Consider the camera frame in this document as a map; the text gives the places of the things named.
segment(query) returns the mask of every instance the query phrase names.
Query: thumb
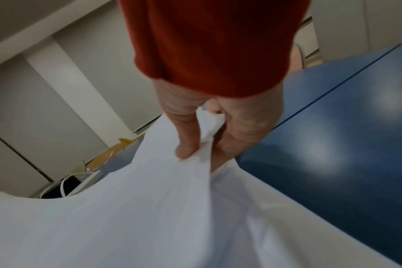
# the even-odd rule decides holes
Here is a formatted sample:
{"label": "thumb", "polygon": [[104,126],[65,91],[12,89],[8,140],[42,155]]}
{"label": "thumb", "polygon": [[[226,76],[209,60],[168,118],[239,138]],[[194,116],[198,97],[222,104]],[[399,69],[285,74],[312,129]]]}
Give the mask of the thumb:
{"label": "thumb", "polygon": [[178,132],[179,145],[175,154],[186,159],[199,149],[201,131],[196,111],[209,96],[164,80],[154,80],[153,83],[162,109]]}

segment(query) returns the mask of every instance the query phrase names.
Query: red sweater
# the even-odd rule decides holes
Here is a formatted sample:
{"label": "red sweater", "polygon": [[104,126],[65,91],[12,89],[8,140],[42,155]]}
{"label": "red sweater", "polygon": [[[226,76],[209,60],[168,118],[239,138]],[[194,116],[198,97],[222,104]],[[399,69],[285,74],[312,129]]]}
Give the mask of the red sweater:
{"label": "red sweater", "polygon": [[146,76],[221,97],[276,86],[309,0],[118,0]]}

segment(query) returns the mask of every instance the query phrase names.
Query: white fabric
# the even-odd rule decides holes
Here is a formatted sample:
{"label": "white fabric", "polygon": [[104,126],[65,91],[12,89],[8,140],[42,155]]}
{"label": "white fabric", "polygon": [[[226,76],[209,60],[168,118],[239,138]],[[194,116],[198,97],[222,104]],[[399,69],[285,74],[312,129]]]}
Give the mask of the white fabric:
{"label": "white fabric", "polygon": [[0,194],[0,268],[399,267],[230,161],[212,176],[212,134],[223,123],[199,111],[204,145],[174,157],[163,116],[133,162],[75,196]]}

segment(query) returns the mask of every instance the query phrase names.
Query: hand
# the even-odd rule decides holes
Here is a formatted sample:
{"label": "hand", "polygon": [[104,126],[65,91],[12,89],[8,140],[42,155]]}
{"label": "hand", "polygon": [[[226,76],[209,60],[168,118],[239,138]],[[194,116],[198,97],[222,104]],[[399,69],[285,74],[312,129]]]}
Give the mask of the hand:
{"label": "hand", "polygon": [[200,147],[198,107],[208,102],[208,110],[225,114],[226,123],[214,137],[212,172],[260,142],[283,113],[282,84],[247,98],[213,97],[164,80],[154,80],[154,88],[162,109],[178,132],[180,144],[175,151],[178,158],[186,159]]}

